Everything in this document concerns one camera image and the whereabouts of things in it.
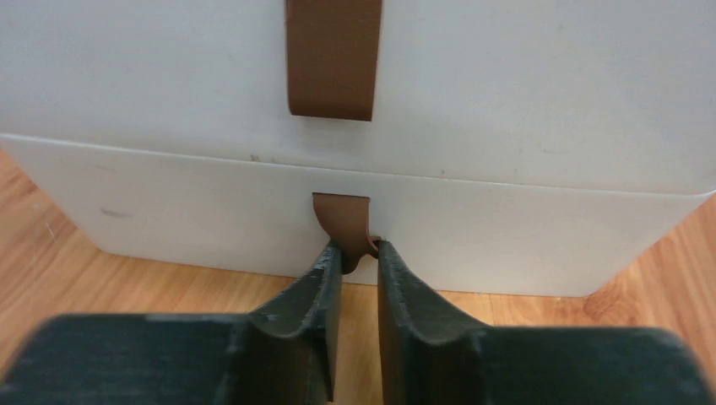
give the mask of brown leather tab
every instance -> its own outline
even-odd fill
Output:
[[[382,0],[286,0],[289,109],[370,121]]]
[[[368,230],[368,197],[313,193],[313,211],[318,223],[344,253],[343,274],[353,272],[363,255],[377,258],[373,243],[380,240]]]

